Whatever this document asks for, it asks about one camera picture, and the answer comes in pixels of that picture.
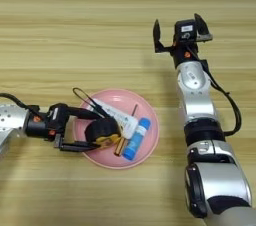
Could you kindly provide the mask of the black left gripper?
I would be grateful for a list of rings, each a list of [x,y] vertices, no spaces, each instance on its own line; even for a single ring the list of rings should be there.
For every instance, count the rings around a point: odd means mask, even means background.
[[[99,119],[100,116],[84,108],[69,107],[69,114],[79,119]],[[54,143],[55,148],[61,148],[65,135],[65,110],[50,108],[47,113],[39,116],[29,115],[25,133],[28,137],[42,138]],[[70,152],[87,152],[99,148],[97,144],[87,142],[64,143],[63,150]]]

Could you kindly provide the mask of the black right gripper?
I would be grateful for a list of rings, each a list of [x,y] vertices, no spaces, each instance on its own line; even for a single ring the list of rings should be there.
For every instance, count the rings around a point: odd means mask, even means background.
[[[195,13],[195,22],[199,35],[209,35],[209,29],[203,18]],[[198,46],[196,43],[173,43],[172,46],[165,47],[160,42],[160,24],[158,20],[155,20],[153,27],[153,40],[156,53],[169,52],[173,58],[174,66],[178,67],[180,64],[185,62],[199,62],[202,64],[204,69],[208,69],[208,62],[206,59],[200,59],[198,57]]]

